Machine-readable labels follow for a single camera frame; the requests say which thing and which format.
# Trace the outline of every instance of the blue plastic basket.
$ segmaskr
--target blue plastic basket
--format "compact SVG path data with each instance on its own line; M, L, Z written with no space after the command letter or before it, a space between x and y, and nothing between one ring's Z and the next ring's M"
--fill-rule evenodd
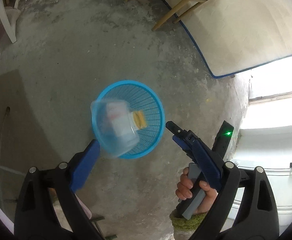
M164 109L158 96L142 83L124 80L106 87L96 101L110 98L127 101L131 111L142 110L147 122L146 128L137 131L139 135L138 144L120 158L136 159L150 153L160 141L165 127ZM97 125L94 122L96 116L93 116L92 120L96 138L100 141Z

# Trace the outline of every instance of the white chair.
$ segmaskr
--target white chair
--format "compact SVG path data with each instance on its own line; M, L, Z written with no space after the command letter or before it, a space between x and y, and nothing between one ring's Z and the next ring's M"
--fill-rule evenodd
M14 8L17 9L18 6L19 6L19 0L16 0L14 4ZM16 42L16 35L15 35L16 21L10 23L10 21L8 20L8 17L4 8L3 0L0 0L0 19L11 42L12 43Z

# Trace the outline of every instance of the green sleeve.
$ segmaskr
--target green sleeve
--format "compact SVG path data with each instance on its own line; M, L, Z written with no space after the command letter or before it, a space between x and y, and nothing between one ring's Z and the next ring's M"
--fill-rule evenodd
M187 220L184 217L179 218L177 216L177 211L174 210L170 215L169 218L172 221L174 230L177 231L195 231L200 223L204 220L207 213L193 215L191 219Z

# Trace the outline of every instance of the white wall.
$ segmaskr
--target white wall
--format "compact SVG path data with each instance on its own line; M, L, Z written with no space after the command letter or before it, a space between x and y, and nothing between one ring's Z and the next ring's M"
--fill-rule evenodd
M239 166L289 169L292 162L292 126L241 129L240 134L233 157Z
M292 0L210 0L183 22L215 76L292 55Z
M249 70L249 99L292 92L292 57Z
M235 155L231 160L239 168L265 169L276 200L280 233L292 222L292 126L242 129ZM243 188L238 189L227 223L232 225L241 203Z
M241 130L292 126L292 98L249 104Z

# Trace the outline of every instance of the concrete floor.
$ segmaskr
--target concrete floor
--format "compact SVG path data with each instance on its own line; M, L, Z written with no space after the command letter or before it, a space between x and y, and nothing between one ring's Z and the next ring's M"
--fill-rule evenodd
M69 161L94 137L90 103L109 84L133 79L161 99L166 120L212 146L223 120L239 125L248 103L240 75L213 79L181 25L161 0L21 0L17 42L0 59L0 124L6 106L2 165L27 172ZM100 158L78 196L106 217L118 239L167 239L182 169L190 159L165 131L157 148L136 160ZM2 172L4 198L16 199L23 178ZM7 203L14 217L14 203Z

